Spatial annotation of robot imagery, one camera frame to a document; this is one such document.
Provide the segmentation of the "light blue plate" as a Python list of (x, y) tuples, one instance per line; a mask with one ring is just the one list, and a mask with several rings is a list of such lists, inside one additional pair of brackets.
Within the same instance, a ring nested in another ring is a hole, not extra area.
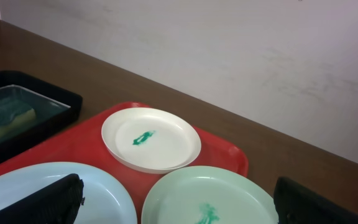
[(49, 162), (0, 175), (0, 210), (64, 178), (77, 174), (84, 183), (84, 204), (74, 221), (137, 224), (134, 203), (123, 185), (107, 172), (75, 162)]

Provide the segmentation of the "black water tray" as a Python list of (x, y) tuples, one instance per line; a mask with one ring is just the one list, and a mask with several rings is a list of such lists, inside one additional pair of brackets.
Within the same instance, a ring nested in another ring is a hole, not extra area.
[(36, 112), (33, 122), (0, 139), (0, 164), (41, 143), (76, 121), (83, 99), (26, 73), (0, 71), (0, 100), (14, 98)]

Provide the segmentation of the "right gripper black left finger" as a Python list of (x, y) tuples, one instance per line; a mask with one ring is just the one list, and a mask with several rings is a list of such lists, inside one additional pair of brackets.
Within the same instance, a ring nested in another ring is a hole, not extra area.
[(69, 174), (0, 210), (0, 224), (73, 224), (85, 202), (83, 189), (79, 175)]

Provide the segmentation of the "green yellow sponge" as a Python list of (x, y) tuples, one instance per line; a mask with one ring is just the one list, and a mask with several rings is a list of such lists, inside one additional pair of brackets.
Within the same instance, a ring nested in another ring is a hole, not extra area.
[(29, 104), (14, 98), (0, 100), (0, 139), (36, 119), (36, 112)]

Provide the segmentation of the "white plate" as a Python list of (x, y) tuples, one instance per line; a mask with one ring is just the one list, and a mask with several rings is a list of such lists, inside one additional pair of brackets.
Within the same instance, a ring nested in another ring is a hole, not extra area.
[(125, 166), (166, 174), (192, 163), (201, 138), (185, 120), (154, 108), (128, 108), (110, 115), (101, 137), (110, 154)]

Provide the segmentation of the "light green plate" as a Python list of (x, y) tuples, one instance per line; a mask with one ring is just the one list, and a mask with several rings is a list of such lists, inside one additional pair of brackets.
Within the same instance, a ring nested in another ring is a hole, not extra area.
[(226, 169), (191, 166), (162, 177), (147, 194), (142, 224), (277, 224), (273, 198)]

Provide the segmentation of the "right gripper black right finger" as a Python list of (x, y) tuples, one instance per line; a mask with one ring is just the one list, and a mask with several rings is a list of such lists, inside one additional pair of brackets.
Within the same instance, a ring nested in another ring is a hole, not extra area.
[(273, 193), (279, 224), (358, 224), (358, 215), (288, 177), (279, 177)]

